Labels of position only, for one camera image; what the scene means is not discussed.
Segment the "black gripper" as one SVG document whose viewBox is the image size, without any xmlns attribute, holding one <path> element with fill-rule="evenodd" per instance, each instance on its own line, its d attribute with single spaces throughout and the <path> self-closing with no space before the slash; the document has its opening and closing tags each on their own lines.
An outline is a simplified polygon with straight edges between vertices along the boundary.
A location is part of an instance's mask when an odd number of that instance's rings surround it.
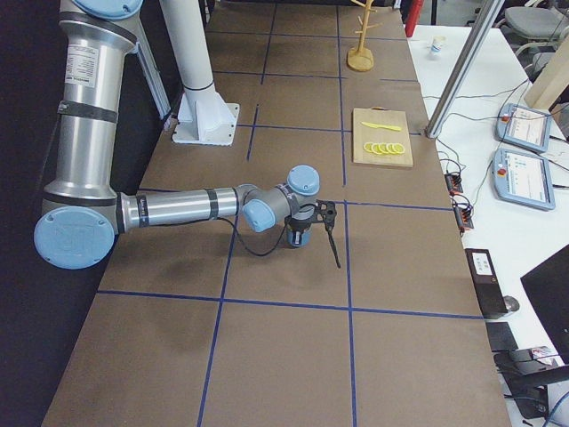
<svg viewBox="0 0 569 427">
<path fill-rule="evenodd" d="M 306 208 L 293 215 L 288 222 L 288 231 L 290 233 L 306 232 L 311 227 L 314 212 L 314 208 Z"/>
</svg>

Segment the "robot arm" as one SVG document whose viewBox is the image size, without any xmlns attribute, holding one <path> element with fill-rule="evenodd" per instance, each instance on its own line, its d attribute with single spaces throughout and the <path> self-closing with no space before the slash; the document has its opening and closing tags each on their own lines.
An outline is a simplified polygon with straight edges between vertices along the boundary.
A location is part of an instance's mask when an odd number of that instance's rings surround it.
<svg viewBox="0 0 569 427">
<path fill-rule="evenodd" d="M 297 165 L 284 183 L 252 184 L 127 196 L 110 184 L 124 59 L 135 53 L 161 115 L 168 98 L 140 21 L 139 1 L 64 1 L 60 27 L 68 38 L 55 179 L 44 188 L 34 242 L 50 264 L 88 268 L 115 237 L 135 228 L 190 224 L 240 215 L 262 232 L 278 223 L 292 246 L 304 246 L 324 219 L 318 172 Z"/>
</svg>

